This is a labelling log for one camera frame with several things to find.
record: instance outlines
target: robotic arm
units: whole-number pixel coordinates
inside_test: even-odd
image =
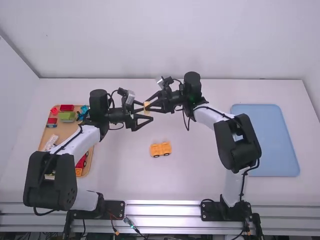
[[[153,121],[153,117],[134,112],[134,104],[143,106],[141,102],[135,100],[134,92],[119,88],[117,93],[122,96],[121,107],[114,106],[111,95],[105,90],[91,91],[90,110],[77,131],[49,152],[36,151],[30,156],[23,203],[33,207],[35,214],[37,214],[36,208],[55,211],[101,209],[100,205],[103,206],[104,201],[101,193],[78,190],[75,162],[90,147],[102,141],[110,129],[110,123],[123,123],[127,129],[134,132]],[[138,124],[138,119],[145,121]],[[45,175],[53,171],[55,171],[54,179],[46,179]]]
[[[178,90],[172,91],[170,85],[178,81]],[[157,80],[161,90],[146,101],[150,102],[145,110],[157,113],[174,113],[182,106],[183,119],[202,123],[214,131],[218,155],[226,173],[220,202],[201,203],[203,221],[241,221],[251,215],[251,205],[243,200],[245,176],[247,172],[259,166],[261,147],[246,114],[233,115],[216,110],[202,96],[200,75],[188,72],[183,83],[171,77]]]
[[[178,90],[172,91],[170,85],[174,81],[178,81],[179,86]],[[202,123],[214,130],[219,158],[228,170],[220,202],[212,201],[205,204],[201,202],[201,219],[243,222],[251,216],[250,204],[242,199],[245,189],[244,179],[249,170],[259,166],[259,158],[262,155],[249,117],[246,114],[223,113],[212,108],[202,96],[200,75],[196,72],[185,74],[183,83],[171,77],[161,77],[157,83],[161,90],[146,100],[150,103],[145,110],[173,114],[177,106],[182,106],[183,114],[189,120]],[[134,132],[153,121],[150,116],[138,114],[144,109],[143,107],[134,108],[134,104],[144,105],[135,100],[134,92],[119,88],[117,93],[122,96],[121,107],[115,107],[112,94],[105,90],[91,91],[90,110],[83,117],[78,130],[50,152],[36,151],[30,156],[23,203],[33,207],[35,214],[40,216],[43,214],[37,213],[36,208],[68,211],[65,233],[70,231],[72,221],[70,212],[74,210],[83,219],[114,217],[110,213],[104,218],[108,207],[101,193],[81,191],[77,188],[75,162],[105,137],[110,129],[110,123],[123,123],[127,129]],[[138,119],[146,121],[138,124]],[[45,175],[52,171],[55,171],[55,178],[46,179]]]

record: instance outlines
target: white wall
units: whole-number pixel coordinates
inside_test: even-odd
[[[16,142],[39,78],[0,36],[0,177]]]
[[[0,0],[0,30],[44,78],[304,79],[320,116],[319,10],[318,0]]]

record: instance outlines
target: red block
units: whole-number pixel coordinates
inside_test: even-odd
[[[75,109],[75,106],[71,104],[63,104],[60,106],[61,112],[73,112],[74,109]]]
[[[55,116],[58,114],[58,109],[54,106],[53,108],[51,108],[50,112]]]
[[[57,121],[58,121],[58,118],[49,117],[49,118],[48,118],[48,121],[47,121],[47,124],[56,124]]]

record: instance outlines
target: blue tray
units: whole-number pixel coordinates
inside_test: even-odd
[[[296,177],[299,163],[287,125],[279,106],[274,104],[235,104],[234,115],[247,114],[261,146],[260,167],[249,171],[250,176]]]

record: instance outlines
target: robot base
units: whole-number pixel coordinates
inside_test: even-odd
[[[124,201],[115,201],[115,200],[104,200],[103,201],[103,211],[101,214],[94,211],[81,211],[81,210],[71,210],[70,213],[73,216],[73,219],[101,219],[101,220],[122,220],[125,217],[125,206]]]
[[[251,204],[239,201],[234,207],[228,207],[220,195],[220,202],[202,202],[201,220],[204,222],[244,222],[252,215]]]

